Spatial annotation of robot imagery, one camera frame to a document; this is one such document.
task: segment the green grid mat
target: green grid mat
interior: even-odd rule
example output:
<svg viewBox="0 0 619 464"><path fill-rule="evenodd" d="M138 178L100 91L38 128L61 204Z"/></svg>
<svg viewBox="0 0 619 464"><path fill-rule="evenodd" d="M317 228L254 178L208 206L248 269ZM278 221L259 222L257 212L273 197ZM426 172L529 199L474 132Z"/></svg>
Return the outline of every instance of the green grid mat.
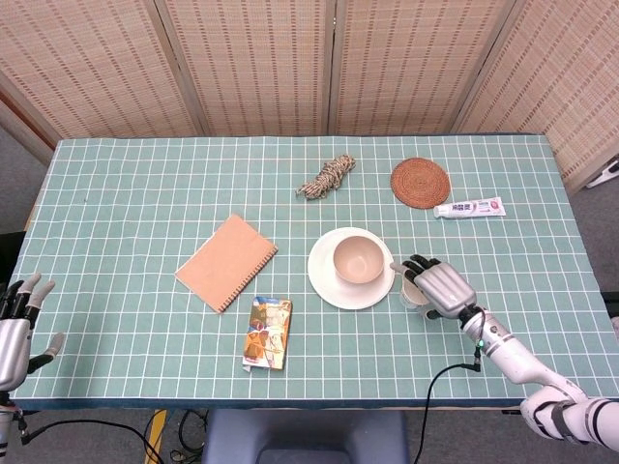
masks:
<svg viewBox="0 0 619 464"><path fill-rule="evenodd" d="M344 153L357 167L340 190L313 202L295 196ZM390 175L412 157L447 170L449 201L500 195L507 216L435 219L400 204ZM231 213L280 251L219 316L174 272ZM33 406L50 398L419 403L439 369L472 361L473 344L457 321L405 310L398 278L368 310L321 301L308 255L322 234L346 226L381 237L397 260L418 252L450 262L543 362L590 395L618 395L618 344L545 137L461 135L63 141L15 276L39 271L57 283L33 353L55 332L67 342L15 397ZM294 304L284 371L242 368L254 295ZM514 402L536 389L510 384L485 359L481 374L451 371L434 398Z"/></svg>

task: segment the white saucer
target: white saucer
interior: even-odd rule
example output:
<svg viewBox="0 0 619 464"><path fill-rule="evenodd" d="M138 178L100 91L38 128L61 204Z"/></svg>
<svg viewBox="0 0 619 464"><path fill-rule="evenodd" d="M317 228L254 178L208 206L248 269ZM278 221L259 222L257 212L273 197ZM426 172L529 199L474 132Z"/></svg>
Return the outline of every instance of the white saucer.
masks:
<svg viewBox="0 0 619 464"><path fill-rule="evenodd" d="M383 250L385 269L376 280L355 284L338 277L333 264L336 246L346 237L361 235L376 242ZM357 227L342 227L327 232L314 244L308 259L311 286L327 303L341 309L364 309L380 302L391 290L396 273L389 267L394 257L385 243L371 232Z"/></svg>

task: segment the toothpaste tube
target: toothpaste tube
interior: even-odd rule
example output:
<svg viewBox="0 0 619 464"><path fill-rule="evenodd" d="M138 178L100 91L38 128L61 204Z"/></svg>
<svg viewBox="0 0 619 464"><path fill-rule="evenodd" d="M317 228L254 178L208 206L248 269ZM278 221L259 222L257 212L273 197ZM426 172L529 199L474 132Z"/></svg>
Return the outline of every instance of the toothpaste tube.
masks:
<svg viewBox="0 0 619 464"><path fill-rule="evenodd" d="M435 218L480 218L504 216L505 208L500 196L486 200L461 201L434 207Z"/></svg>

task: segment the notebook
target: notebook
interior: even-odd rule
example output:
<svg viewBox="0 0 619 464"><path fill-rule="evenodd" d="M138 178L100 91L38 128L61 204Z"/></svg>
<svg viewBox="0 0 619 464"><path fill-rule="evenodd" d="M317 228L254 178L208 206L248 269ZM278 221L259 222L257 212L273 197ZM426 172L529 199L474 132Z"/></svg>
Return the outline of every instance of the notebook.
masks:
<svg viewBox="0 0 619 464"><path fill-rule="evenodd" d="M275 245L232 215L176 272L176 278L222 313L277 252Z"/></svg>
<svg viewBox="0 0 619 464"><path fill-rule="evenodd" d="M283 369L290 328L290 300L255 297L243 348L243 368Z"/></svg>

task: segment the round rattan coaster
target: round rattan coaster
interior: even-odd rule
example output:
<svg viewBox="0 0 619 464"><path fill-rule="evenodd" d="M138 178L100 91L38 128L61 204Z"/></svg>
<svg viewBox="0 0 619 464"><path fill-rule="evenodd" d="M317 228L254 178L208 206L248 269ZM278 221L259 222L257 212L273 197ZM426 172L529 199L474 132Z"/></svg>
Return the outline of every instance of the round rattan coaster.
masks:
<svg viewBox="0 0 619 464"><path fill-rule="evenodd" d="M449 196L449 177L441 166L429 159L405 159L391 174L396 198L412 208L426 210L443 203Z"/></svg>

